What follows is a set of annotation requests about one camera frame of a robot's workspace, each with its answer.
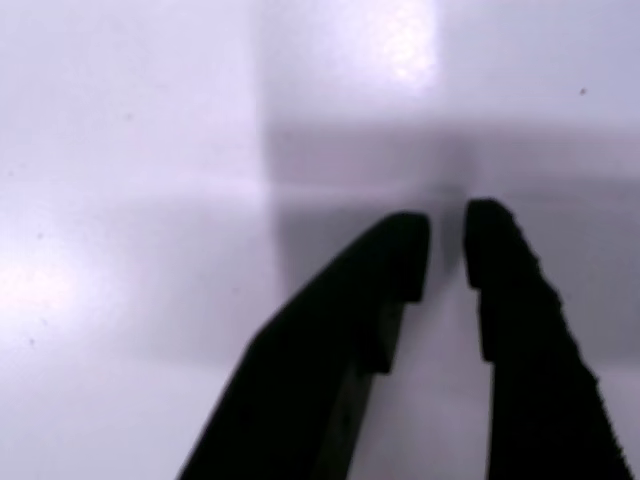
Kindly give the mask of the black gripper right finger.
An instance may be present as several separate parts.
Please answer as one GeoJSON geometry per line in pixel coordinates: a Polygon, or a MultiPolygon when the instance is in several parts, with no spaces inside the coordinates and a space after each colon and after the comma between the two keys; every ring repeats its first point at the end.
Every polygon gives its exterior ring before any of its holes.
{"type": "Polygon", "coordinates": [[[470,201],[464,253],[493,368],[487,478],[632,478],[561,298],[512,212],[470,201]]]}

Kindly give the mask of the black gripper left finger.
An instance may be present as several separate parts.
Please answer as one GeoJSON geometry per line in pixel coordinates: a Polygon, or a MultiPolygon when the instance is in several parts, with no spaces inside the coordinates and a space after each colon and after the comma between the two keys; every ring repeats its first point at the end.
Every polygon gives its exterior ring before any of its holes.
{"type": "Polygon", "coordinates": [[[390,373],[421,300],[427,216],[391,214],[256,334],[180,471],[183,479],[344,479],[373,380],[390,373]]]}

